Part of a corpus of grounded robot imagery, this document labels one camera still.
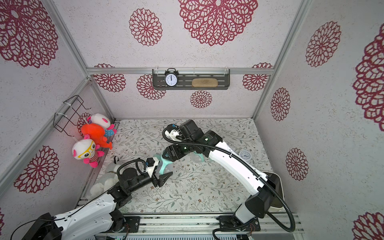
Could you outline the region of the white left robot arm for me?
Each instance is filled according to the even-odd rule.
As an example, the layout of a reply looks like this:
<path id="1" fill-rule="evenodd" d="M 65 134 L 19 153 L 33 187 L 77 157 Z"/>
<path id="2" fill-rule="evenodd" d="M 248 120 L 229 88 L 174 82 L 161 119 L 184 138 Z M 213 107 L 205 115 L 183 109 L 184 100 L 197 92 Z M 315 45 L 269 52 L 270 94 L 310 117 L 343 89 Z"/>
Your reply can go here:
<path id="1" fill-rule="evenodd" d="M 85 205 L 63 214 L 46 213 L 32 221 L 24 240 L 83 240 L 103 232 L 129 232 L 120 208 L 132 199 L 132 193 L 153 184 L 162 187 L 172 176 L 158 168 L 158 158 L 135 159 L 120 165 L 118 182 Z"/>

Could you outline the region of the white alarm clock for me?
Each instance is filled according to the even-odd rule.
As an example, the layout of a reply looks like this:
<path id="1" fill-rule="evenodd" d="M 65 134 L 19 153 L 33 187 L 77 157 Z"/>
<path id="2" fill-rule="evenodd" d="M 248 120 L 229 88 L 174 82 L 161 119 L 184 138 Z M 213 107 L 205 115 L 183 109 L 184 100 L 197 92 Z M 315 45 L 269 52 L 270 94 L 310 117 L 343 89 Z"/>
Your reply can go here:
<path id="1" fill-rule="evenodd" d="M 241 157 L 241 159 L 243 161 L 248 162 L 248 163 L 252 160 L 252 154 L 251 154 L 251 152 L 249 152 L 247 150 L 240 150 L 239 156 Z"/>

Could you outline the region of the white plush yellow glasses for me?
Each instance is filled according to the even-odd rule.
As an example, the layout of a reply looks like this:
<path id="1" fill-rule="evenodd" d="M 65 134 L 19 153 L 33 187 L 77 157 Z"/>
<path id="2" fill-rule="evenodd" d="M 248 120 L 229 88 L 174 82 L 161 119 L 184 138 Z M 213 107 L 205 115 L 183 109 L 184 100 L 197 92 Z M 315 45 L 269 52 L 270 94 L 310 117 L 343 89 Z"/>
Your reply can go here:
<path id="1" fill-rule="evenodd" d="M 96 144 L 89 135 L 76 142 L 72 147 L 72 155 L 77 160 L 82 160 L 86 165 L 97 168 L 99 158 L 104 156 L 104 152 L 100 150 L 100 145 Z"/>

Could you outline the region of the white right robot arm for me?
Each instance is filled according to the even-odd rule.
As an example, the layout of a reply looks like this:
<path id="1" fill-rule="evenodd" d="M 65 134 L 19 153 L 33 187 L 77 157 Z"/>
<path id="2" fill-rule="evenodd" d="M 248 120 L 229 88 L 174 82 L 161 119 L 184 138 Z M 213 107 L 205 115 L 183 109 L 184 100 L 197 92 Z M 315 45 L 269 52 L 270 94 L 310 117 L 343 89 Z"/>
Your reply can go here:
<path id="1" fill-rule="evenodd" d="M 220 164 L 232 174 L 249 192 L 250 196 L 233 215 L 221 222 L 217 232 L 243 231 L 256 220 L 269 216 L 279 227 L 288 233 L 296 229 L 295 218 L 284 198 L 277 192 L 276 184 L 270 177 L 245 162 L 236 154 L 223 138 L 214 131 L 203 132 L 193 120 L 181 125 L 170 124 L 162 131 L 163 138 L 170 143 L 162 153 L 162 158 L 170 162 L 180 160 L 190 153 L 202 154 Z M 285 209 L 290 224 L 284 225 L 269 209 L 273 200 L 278 200 Z"/>

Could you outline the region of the white sterilizer box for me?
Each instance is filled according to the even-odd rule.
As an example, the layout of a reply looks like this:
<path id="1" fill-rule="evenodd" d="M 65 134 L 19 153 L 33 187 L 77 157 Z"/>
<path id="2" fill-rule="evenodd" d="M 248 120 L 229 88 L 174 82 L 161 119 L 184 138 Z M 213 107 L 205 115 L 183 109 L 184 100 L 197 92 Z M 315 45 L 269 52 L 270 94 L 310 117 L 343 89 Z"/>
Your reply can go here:
<path id="1" fill-rule="evenodd" d="M 272 181 L 275 184 L 276 192 L 284 199 L 284 190 L 282 187 L 282 181 L 279 175 L 273 172 L 265 172 L 269 178 L 269 181 Z M 269 212 L 278 212 L 283 210 L 284 207 L 282 203 L 276 198 L 273 198 L 272 204 L 269 208 Z"/>

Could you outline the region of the metal base rail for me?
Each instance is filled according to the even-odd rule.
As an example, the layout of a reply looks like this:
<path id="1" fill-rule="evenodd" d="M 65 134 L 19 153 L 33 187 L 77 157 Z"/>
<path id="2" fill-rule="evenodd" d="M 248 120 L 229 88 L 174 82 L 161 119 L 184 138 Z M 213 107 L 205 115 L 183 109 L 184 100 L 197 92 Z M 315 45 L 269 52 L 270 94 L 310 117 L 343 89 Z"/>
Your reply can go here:
<path id="1" fill-rule="evenodd" d="M 221 225 L 219 216 L 230 213 L 200 214 L 125 214 L 134 221 L 135 233 L 101 233 L 89 240 L 212 240 L 213 230 Z M 253 223 L 245 231 L 217 232 L 221 240 L 307 240 L 304 227 L 297 214 L 294 215 L 296 230 L 288 233 L 266 216 Z"/>

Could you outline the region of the red orange plush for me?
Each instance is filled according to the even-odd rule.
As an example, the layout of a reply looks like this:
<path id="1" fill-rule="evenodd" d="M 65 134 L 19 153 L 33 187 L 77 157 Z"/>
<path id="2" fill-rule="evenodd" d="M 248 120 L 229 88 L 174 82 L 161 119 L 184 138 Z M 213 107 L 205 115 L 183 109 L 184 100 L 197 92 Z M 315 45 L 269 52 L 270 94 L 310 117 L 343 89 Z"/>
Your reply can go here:
<path id="1" fill-rule="evenodd" d="M 108 143 L 107 137 L 105 137 L 105 130 L 103 127 L 97 124 L 85 124 L 81 127 L 81 133 L 84 139 L 91 139 L 101 148 L 113 149 L 113 144 Z"/>

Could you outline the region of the black alarm clock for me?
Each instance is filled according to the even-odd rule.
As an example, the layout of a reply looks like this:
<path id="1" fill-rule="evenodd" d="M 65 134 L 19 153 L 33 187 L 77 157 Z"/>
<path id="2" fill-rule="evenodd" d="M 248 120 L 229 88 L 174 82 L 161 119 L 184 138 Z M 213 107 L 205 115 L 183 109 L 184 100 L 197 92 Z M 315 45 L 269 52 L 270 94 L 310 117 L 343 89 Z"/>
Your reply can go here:
<path id="1" fill-rule="evenodd" d="M 165 83 L 168 87 L 176 87 L 179 83 L 179 72 L 175 68 L 165 71 Z"/>

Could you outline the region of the tan brush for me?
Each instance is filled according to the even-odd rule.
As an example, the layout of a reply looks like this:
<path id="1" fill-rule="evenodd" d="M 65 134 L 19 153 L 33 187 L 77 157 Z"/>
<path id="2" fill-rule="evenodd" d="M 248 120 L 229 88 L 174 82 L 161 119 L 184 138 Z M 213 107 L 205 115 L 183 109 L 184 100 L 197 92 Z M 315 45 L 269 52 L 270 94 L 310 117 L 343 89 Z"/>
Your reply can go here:
<path id="1" fill-rule="evenodd" d="M 219 82 L 215 78 L 196 78 L 191 83 L 194 88 L 216 88 Z"/>

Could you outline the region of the grey wall shelf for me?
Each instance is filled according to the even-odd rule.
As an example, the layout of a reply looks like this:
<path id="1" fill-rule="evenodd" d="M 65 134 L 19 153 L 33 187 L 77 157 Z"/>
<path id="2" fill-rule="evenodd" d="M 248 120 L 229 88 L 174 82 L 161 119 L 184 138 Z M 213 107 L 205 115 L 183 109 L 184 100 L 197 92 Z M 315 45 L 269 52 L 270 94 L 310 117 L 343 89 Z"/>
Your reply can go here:
<path id="1" fill-rule="evenodd" d="M 217 74 L 213 72 L 198 73 L 193 70 L 191 73 L 179 72 L 179 83 L 176 87 L 168 87 L 165 83 L 166 70 L 152 70 L 152 85 L 155 90 L 227 90 L 230 86 L 230 70 L 225 69 Z M 194 88 L 191 83 L 196 78 L 215 78 L 219 85 L 216 88 Z"/>

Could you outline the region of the clear baby bottle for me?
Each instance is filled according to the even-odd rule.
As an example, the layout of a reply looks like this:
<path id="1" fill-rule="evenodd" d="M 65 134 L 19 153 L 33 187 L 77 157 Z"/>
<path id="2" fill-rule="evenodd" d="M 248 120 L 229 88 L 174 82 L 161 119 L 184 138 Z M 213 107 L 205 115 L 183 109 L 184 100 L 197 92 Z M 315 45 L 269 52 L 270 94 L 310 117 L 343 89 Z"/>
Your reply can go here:
<path id="1" fill-rule="evenodd" d="M 198 153 L 195 153 L 195 152 L 192 153 L 191 160 L 194 163 L 197 163 L 197 164 L 205 162 L 204 155 L 203 154 L 198 154 Z"/>
<path id="2" fill-rule="evenodd" d="M 161 162 L 159 165 L 159 175 L 164 175 L 173 171 L 173 163 Z"/>

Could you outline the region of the white pink plush upper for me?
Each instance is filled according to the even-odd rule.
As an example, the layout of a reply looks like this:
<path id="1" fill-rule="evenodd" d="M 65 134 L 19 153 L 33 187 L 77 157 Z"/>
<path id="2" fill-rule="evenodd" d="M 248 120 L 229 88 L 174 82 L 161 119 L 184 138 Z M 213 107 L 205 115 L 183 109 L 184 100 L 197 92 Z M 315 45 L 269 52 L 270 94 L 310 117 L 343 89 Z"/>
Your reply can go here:
<path id="1" fill-rule="evenodd" d="M 104 130 L 112 130 L 115 128 L 115 125 L 104 115 L 102 114 L 94 114 L 90 117 L 87 117 L 87 122 L 89 124 L 97 124 L 101 126 Z"/>

